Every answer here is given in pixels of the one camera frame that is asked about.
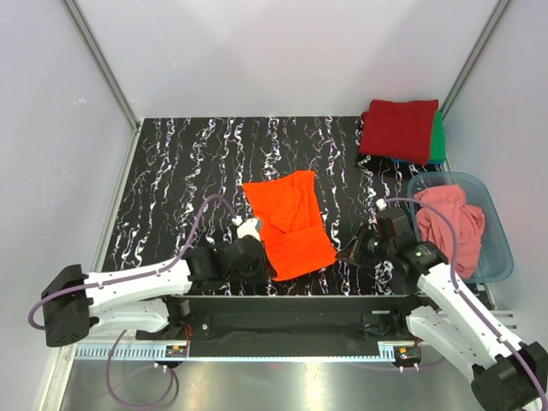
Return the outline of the orange t shirt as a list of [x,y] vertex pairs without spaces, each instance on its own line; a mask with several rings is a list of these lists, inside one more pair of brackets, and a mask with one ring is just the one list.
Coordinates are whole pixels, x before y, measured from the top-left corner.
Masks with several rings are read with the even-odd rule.
[[315,193],[315,172],[298,170],[268,182],[242,185],[275,272],[284,282],[333,265],[336,250],[325,232]]

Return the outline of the clear blue plastic bin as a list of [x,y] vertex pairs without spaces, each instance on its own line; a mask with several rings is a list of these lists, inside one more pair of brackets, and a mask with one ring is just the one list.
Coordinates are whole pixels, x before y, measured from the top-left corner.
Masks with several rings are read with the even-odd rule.
[[513,271],[509,243],[483,182],[459,172],[421,173],[408,183],[408,196],[434,206],[453,224],[456,271],[464,282],[498,282]]

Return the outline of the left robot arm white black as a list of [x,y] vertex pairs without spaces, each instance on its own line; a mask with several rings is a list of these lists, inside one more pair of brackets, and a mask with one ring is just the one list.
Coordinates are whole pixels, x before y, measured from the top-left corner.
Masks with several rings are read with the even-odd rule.
[[69,265],[41,294],[45,343],[64,347],[93,331],[122,330],[174,339],[183,333],[185,318],[169,309],[167,298],[226,283],[263,284],[275,275],[264,244],[250,235],[124,271],[85,273]]

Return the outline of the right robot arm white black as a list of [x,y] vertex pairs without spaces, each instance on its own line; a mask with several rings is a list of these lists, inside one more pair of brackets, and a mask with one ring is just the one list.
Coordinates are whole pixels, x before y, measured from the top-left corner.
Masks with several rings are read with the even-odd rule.
[[434,244],[415,238],[402,210],[380,211],[375,229],[362,224],[337,260],[359,267],[389,261],[429,298],[407,296],[365,333],[428,343],[461,372],[484,410],[547,408],[545,348],[497,319]]

